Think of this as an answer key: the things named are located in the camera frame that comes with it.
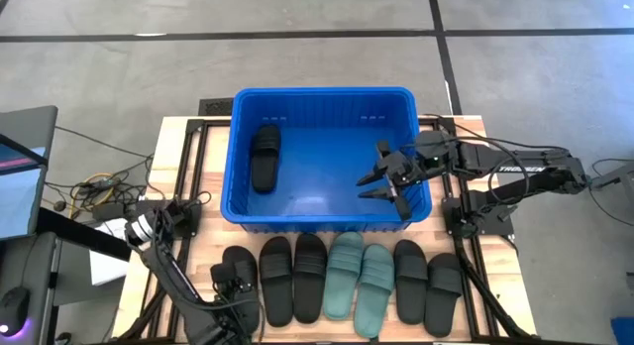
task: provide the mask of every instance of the blue plastic bin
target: blue plastic bin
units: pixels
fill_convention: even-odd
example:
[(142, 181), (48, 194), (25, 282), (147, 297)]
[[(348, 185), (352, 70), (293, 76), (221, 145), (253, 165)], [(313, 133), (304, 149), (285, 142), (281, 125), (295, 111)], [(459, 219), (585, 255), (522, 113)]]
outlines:
[[(281, 132), (277, 185), (251, 186), (250, 145), (264, 124)], [(249, 232), (397, 231), (431, 211), (427, 182), (405, 193), (412, 218), (393, 204), (358, 198), (357, 180), (376, 160), (376, 142), (392, 149), (418, 133), (414, 96), (402, 87), (249, 88), (234, 99), (221, 211)]]

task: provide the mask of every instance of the teal slipper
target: teal slipper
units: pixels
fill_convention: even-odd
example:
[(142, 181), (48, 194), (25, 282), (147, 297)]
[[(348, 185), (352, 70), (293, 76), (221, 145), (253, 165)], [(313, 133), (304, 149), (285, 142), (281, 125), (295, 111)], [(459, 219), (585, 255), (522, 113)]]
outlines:
[(363, 253), (364, 237), (357, 232), (343, 233), (333, 241), (324, 290), (324, 314), (329, 319), (343, 320), (350, 314)]
[(369, 245), (366, 248), (359, 283), (355, 331), (373, 339), (383, 326), (387, 301), (394, 289), (394, 261), (385, 247)]

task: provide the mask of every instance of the black slipper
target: black slipper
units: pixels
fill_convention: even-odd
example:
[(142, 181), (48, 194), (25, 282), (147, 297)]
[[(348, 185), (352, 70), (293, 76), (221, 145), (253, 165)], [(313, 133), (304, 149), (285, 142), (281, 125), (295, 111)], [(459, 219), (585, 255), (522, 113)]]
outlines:
[(261, 126), (251, 139), (251, 184), (256, 192), (271, 192), (275, 188), (280, 140), (275, 125)]
[(428, 267), (425, 329), (435, 337), (445, 337), (452, 331), (456, 300), (463, 294), (460, 262), (453, 254), (440, 254)]
[[(234, 264), (236, 276), (242, 280), (243, 291), (234, 295), (234, 300), (248, 298), (258, 299), (258, 264), (254, 255), (244, 247), (231, 246), (222, 254), (222, 262)], [(247, 302), (236, 306), (240, 312), (240, 318), (245, 331), (252, 334), (260, 325), (260, 303), (258, 301)]]
[(284, 237), (268, 240), (260, 252), (260, 283), (266, 321), (284, 326), (293, 318), (293, 277), (290, 244)]
[(319, 237), (299, 235), (293, 266), (293, 311), (295, 319), (301, 323), (313, 323), (321, 314), (327, 258), (328, 251)]
[(396, 267), (396, 312), (405, 324), (415, 325), (425, 318), (427, 298), (427, 261), (420, 247), (410, 241), (398, 241), (394, 248)]

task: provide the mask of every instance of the slide sandal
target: slide sandal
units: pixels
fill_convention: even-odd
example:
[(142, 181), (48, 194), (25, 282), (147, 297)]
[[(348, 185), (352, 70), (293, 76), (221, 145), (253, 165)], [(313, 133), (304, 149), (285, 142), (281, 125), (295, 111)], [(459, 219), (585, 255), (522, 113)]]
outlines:
[(435, 337), (452, 331), (456, 300), (463, 294), (460, 262), (453, 254), (440, 254), (429, 261), (429, 287), (425, 302), (425, 329)]
[(290, 243), (282, 236), (266, 241), (260, 251), (260, 283), (266, 321), (287, 325), (293, 318), (293, 277)]
[(310, 324), (319, 318), (326, 283), (328, 252), (319, 237), (301, 234), (295, 244), (293, 311), (297, 321)]
[(363, 254), (364, 237), (357, 232), (343, 233), (333, 241), (324, 290), (324, 314), (329, 319), (343, 320), (350, 314)]
[[(258, 264), (254, 255), (244, 247), (231, 246), (222, 253), (222, 263), (233, 264), (236, 276), (240, 278), (246, 291), (237, 292), (234, 300), (258, 299)], [(245, 331), (252, 334), (260, 325), (260, 302), (248, 302), (236, 306), (242, 314), (240, 319)]]
[(355, 331), (373, 339), (383, 326), (387, 301), (394, 289), (394, 261), (382, 245), (369, 245), (359, 278), (359, 293), (355, 309)]
[(281, 136), (275, 125), (261, 126), (251, 139), (251, 184), (259, 193), (273, 191)]
[(427, 297), (427, 261), (420, 247), (410, 241), (398, 241), (394, 248), (396, 267), (396, 312), (405, 324), (415, 325), (425, 318)]

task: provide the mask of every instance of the concrete floor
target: concrete floor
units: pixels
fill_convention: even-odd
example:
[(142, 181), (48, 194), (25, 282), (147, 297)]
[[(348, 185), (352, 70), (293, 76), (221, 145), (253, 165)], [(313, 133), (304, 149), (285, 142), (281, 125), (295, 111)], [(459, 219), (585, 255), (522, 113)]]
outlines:
[[(634, 27), (634, 0), (439, 5), (445, 29)], [(10, 0), (0, 15), (2, 36), (432, 27), (428, 0)], [(568, 147), (588, 173), (597, 159), (634, 158), (634, 37), (449, 38), (448, 45), (463, 112), (482, 115), (489, 136)], [(420, 112), (450, 111), (434, 38), (0, 44), (0, 66), (0, 111), (54, 104), (59, 125), (147, 154), (163, 116), (195, 115), (199, 99), (244, 87), (402, 85)], [(136, 161), (58, 132), (48, 180), (75, 183)], [(143, 171), (131, 180), (143, 182)], [(56, 199), (49, 190), (45, 196)], [(634, 220), (618, 187), (596, 196)], [(609, 319), (634, 316), (626, 283), (634, 228), (602, 214), (587, 193), (527, 199), (513, 221), (539, 333), (613, 343)], [(117, 287), (63, 306), (58, 331), (100, 341), (110, 319), (95, 322), (92, 314), (113, 313)]]

